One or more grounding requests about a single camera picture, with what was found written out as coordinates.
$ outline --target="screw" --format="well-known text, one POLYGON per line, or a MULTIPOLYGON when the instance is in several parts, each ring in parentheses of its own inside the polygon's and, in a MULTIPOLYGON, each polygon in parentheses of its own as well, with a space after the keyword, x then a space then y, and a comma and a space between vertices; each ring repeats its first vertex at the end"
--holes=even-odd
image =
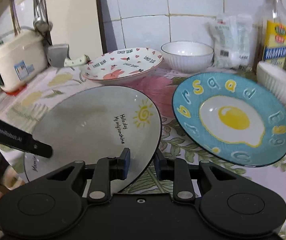
POLYGON ((181 199, 190 199, 193 197, 193 193, 189 191, 180 191, 177 196, 181 199))
POLYGON ((105 193, 102 191, 93 191, 89 194, 89 197, 92 199, 102 199, 105 197, 105 193))

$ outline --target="ribbed bowl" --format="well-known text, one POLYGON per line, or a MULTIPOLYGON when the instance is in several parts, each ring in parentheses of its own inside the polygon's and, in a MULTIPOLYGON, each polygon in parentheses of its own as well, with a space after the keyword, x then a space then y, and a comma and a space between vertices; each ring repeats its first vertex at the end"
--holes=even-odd
POLYGON ((259 62, 256 70, 257 81, 272 92, 286 105, 286 71, 267 62, 259 62))
POLYGON ((169 42, 161 50, 165 62, 180 72, 195 73, 212 65, 214 50, 201 42, 169 42))

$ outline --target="fried egg design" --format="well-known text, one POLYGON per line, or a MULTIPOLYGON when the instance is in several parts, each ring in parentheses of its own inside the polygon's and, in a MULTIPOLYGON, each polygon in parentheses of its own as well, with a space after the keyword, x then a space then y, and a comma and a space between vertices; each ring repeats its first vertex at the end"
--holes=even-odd
POLYGON ((242 100, 227 96, 207 99, 199 109, 206 130, 225 143, 245 143, 258 147, 265 133, 257 111, 242 100))

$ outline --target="knife handle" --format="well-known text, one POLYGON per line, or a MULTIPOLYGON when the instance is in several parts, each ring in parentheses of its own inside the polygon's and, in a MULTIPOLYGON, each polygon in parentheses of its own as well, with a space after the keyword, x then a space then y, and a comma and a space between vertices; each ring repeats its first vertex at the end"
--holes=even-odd
POLYGON ((86 55, 83 55, 78 59, 66 58, 64 60, 64 67, 75 67, 75 66, 85 65, 87 62, 88 62, 88 56, 86 55))

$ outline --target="pink bunny plate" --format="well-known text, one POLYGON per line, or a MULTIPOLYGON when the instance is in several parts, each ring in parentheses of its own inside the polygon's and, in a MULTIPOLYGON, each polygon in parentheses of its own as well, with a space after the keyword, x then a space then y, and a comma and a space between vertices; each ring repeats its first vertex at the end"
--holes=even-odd
POLYGON ((162 54, 154 49, 120 49, 89 61, 81 75, 103 85, 119 85, 146 76, 162 60, 162 54))

